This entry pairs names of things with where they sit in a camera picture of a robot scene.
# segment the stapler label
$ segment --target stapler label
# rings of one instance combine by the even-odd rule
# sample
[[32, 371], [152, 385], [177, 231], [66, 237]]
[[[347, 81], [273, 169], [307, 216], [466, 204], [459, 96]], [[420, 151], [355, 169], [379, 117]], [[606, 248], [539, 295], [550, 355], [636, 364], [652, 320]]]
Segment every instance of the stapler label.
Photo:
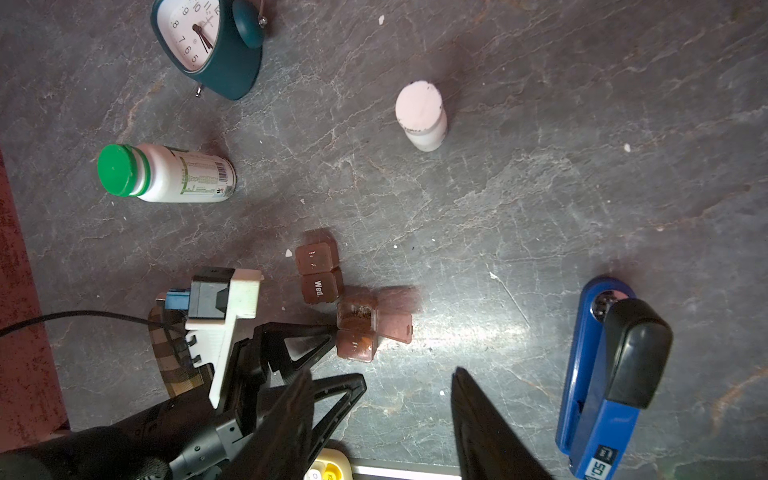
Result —
[[584, 478], [586, 480], [605, 480], [608, 478], [608, 472], [611, 471], [611, 466], [616, 461], [618, 454], [619, 451], [617, 449], [598, 445], [598, 450], [589, 462]]

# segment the yellow object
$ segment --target yellow object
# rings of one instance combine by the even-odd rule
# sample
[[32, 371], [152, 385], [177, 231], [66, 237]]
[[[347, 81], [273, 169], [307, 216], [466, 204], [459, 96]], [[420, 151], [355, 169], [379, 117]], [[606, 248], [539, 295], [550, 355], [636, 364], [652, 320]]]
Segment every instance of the yellow object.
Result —
[[338, 450], [323, 449], [304, 480], [352, 480], [352, 466]]

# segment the black cable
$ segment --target black cable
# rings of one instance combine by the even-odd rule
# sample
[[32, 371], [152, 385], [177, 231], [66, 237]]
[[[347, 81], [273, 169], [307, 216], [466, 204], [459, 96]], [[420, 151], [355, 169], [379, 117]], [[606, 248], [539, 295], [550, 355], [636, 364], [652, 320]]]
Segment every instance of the black cable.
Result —
[[118, 320], [126, 320], [128, 322], [141, 323], [142, 325], [159, 326], [162, 329], [170, 329], [174, 332], [179, 332], [182, 334], [187, 333], [184, 328], [167, 325], [166, 323], [151, 322], [150, 320], [139, 318], [137, 316], [123, 315], [122, 313], [103, 312], [101, 310], [70, 310], [68, 312], [49, 313], [48, 315], [36, 316], [35, 318], [6, 326], [4, 329], [0, 329], [0, 338], [28, 326], [37, 325], [38, 323], [47, 322], [49, 320], [66, 318], [68, 316], [101, 316], [105, 318], [114, 318]]

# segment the bottle label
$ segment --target bottle label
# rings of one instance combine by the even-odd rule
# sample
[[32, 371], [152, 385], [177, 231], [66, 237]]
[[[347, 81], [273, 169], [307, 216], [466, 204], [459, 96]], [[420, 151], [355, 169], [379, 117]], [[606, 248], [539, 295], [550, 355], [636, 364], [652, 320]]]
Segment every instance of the bottle label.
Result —
[[196, 152], [178, 154], [181, 160], [181, 194], [229, 197], [235, 190], [235, 171], [230, 162]]

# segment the clock hand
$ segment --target clock hand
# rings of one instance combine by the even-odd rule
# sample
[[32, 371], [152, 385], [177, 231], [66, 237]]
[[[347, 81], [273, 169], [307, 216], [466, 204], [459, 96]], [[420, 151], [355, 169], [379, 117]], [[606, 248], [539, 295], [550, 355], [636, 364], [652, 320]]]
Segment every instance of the clock hand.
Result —
[[210, 44], [207, 38], [205, 38], [205, 34], [203, 33], [203, 28], [200, 27], [197, 23], [192, 24], [192, 30], [194, 30], [195, 33], [197, 33], [200, 36], [200, 40], [203, 42], [203, 46], [205, 47], [205, 51], [208, 52], [208, 48], [213, 48], [214, 46]]

